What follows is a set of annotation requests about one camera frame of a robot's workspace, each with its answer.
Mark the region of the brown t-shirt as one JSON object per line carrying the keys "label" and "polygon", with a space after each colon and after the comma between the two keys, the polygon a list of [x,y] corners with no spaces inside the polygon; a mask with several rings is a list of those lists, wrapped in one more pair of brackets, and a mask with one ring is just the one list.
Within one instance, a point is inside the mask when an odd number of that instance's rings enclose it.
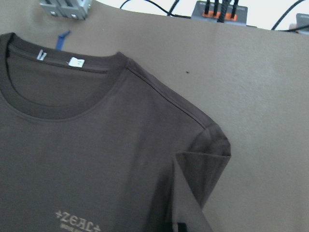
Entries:
{"label": "brown t-shirt", "polygon": [[209,232],[230,156],[210,117],[123,54],[1,35],[1,231]]}

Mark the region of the aluminium frame post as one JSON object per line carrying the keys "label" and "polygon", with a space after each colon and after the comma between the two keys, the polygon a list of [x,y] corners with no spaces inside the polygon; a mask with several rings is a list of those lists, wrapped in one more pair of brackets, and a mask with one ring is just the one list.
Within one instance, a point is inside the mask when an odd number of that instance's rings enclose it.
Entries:
{"label": "aluminium frame post", "polygon": [[48,15],[85,20],[92,2],[92,0],[40,0],[39,4]]}

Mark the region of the far black orange connector box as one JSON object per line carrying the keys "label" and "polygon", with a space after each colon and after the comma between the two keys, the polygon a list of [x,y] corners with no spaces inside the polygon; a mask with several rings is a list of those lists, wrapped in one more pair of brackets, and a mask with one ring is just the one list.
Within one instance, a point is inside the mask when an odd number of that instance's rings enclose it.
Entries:
{"label": "far black orange connector box", "polygon": [[223,2],[218,0],[198,0],[195,4],[191,19],[209,22],[218,22],[221,19],[224,23],[246,26],[248,8],[240,6],[239,1],[226,1],[229,3],[223,7]]}

